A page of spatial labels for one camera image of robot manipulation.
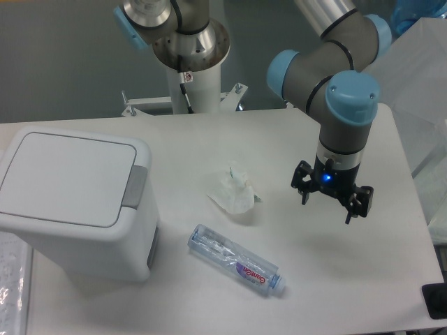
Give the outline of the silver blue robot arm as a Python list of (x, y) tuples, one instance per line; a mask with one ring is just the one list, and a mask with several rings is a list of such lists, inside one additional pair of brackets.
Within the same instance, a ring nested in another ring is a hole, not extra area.
[[(320, 126), (315, 163), (301, 161), (291, 185), (303, 202), (321, 192), (338, 200), (348, 218), (366, 217), (374, 190), (357, 186), (356, 177), (380, 88), (364, 69), (390, 47), (390, 27), (377, 15), (361, 14), (351, 1), (298, 1), (297, 7), (322, 43), (308, 55), (280, 52), (267, 71), (269, 88)], [(152, 47), (172, 73), (174, 112), (221, 109), (219, 76), (200, 78), (220, 66), (230, 47), (208, 1), (122, 1), (114, 16), (135, 48)]]

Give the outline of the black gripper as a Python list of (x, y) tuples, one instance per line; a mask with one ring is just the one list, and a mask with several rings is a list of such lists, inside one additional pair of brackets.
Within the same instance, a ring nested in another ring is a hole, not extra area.
[(349, 170), (326, 170), (318, 157), (315, 158), (314, 169), (306, 161), (300, 161), (295, 169), (291, 181), (291, 187), (295, 188), (302, 196), (301, 203), (306, 205), (311, 193), (320, 192), (337, 199), (342, 206), (346, 206), (348, 214), (345, 224), (349, 224), (352, 218), (366, 218), (374, 196), (374, 188), (371, 186), (355, 187), (359, 165)]

